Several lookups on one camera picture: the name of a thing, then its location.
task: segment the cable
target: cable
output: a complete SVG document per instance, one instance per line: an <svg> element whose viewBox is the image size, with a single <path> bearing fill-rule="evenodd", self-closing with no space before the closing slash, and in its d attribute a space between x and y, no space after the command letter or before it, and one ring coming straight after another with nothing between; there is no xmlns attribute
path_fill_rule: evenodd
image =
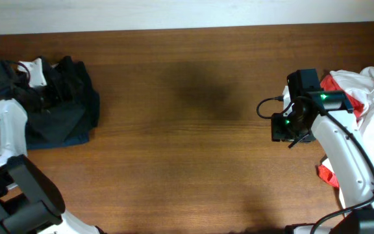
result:
<svg viewBox="0 0 374 234"><path fill-rule="evenodd" d="M259 117L263 118L263 119L266 119L266 120L270 120L272 119L271 116L263 116L261 115L261 113L259 112L259 108L260 106L266 102L266 101L270 101L270 100L277 100L277 101L284 101L284 96L277 96L277 97L270 97L270 98L267 98L267 99L263 99L259 104L258 106L256 107L256 113L259 115Z"/></svg>
<svg viewBox="0 0 374 234"><path fill-rule="evenodd" d="M370 161L370 158L369 158L368 154L364 151L364 148L360 145L360 143L357 141L355 136L352 133L350 133L349 130L347 130L347 128L345 128L338 120L336 120L328 111L326 111L322 106L318 105L318 103L316 103L314 100L312 100L308 97L303 97L303 96L297 97L293 101L290 102L290 104L287 106L287 108L283 112L286 112L291 107L292 103L296 99L311 102L311 104L313 104L315 107L317 107L320 114L327 116L334 124L336 124L353 141L353 143L355 144L355 146L359 150L360 154L363 156L364 160L366 161L366 164L369 166L370 172L372 173L372 176L374 178L374 166L373 166L372 162ZM310 234L314 234L316 232L317 228L322 223L324 223L325 221L327 221L331 218L334 218L335 216L354 211L355 209L360 209L360 208L366 207L368 205L371 205L373 202L374 202L374 190L373 190L373 196L370 199L368 199L367 201L364 201L364 202L359 203L357 205L353 205L351 207L347 207L347 208L342 209L340 211L333 212L331 214L328 214L328 215L324 216L323 218L320 218L312 226Z"/></svg>
<svg viewBox="0 0 374 234"><path fill-rule="evenodd" d="M6 60L6 62L23 67L25 69L25 71L27 71L27 85L30 83L31 74L30 74L30 70L26 67L26 65L22 64L21 62L14 62L14 61L11 61L11 60Z"/></svg>

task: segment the wooden table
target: wooden table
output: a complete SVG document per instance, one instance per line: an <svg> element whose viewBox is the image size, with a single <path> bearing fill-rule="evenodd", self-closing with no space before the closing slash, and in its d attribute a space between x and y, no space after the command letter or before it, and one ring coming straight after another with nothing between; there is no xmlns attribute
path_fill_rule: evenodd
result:
<svg viewBox="0 0 374 234"><path fill-rule="evenodd" d="M90 143L29 152L83 221L108 233L227 233L339 209L316 175L318 142L271 142L255 107L297 69L374 66L374 23L0 36L0 58L38 55L84 61L101 95Z"/></svg>

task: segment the dark cloth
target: dark cloth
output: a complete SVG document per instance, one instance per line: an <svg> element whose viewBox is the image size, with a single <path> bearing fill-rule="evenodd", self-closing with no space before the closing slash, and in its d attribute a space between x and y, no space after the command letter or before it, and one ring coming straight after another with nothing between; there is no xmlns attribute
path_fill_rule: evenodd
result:
<svg viewBox="0 0 374 234"><path fill-rule="evenodd" d="M85 144L89 142L89 133L83 133L79 136L71 137L65 139L60 144L51 144L51 143L45 143L45 144L28 144L27 143L27 149L28 150L39 150L39 149L53 149L53 148L61 148L61 147L68 147L68 146L76 146L79 144Z"/></svg>
<svg viewBox="0 0 374 234"><path fill-rule="evenodd" d="M83 62L64 57L55 68L41 57L47 86L39 112L28 112L25 129L27 149L83 144L88 132L97 127L99 94L93 89Z"/></svg>

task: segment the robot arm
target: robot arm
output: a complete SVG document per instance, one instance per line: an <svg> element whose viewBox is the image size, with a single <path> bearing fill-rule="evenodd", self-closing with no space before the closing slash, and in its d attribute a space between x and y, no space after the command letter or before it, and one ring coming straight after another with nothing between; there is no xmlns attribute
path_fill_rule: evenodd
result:
<svg viewBox="0 0 374 234"><path fill-rule="evenodd" d="M25 65L35 81L38 61ZM39 84L45 84L43 78L38 77ZM26 122L27 112L18 101L0 98L0 233L102 234L68 212L54 183L28 160ZM1 200L16 186L22 194Z"/></svg>
<svg viewBox="0 0 374 234"><path fill-rule="evenodd" d="M315 70L298 70L287 80L284 111L271 117L272 140L289 141L290 148L298 142L319 140L347 207L325 216L315 228L287 226L287 233L374 233L374 161L363 150L350 102L344 92L325 92ZM350 214L336 227L319 227L326 219L344 213Z"/></svg>

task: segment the blue cloth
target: blue cloth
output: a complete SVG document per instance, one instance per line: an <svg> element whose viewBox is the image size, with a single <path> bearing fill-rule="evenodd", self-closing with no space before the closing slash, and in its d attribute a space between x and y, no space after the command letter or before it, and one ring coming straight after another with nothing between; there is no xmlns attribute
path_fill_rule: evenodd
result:
<svg viewBox="0 0 374 234"><path fill-rule="evenodd" d="M28 150L53 149L53 148L59 148L59 147L76 146L80 144L85 144L87 142L89 142L89 132L80 134L75 137L67 138L61 144L52 144L52 143L27 144L27 149Z"/></svg>

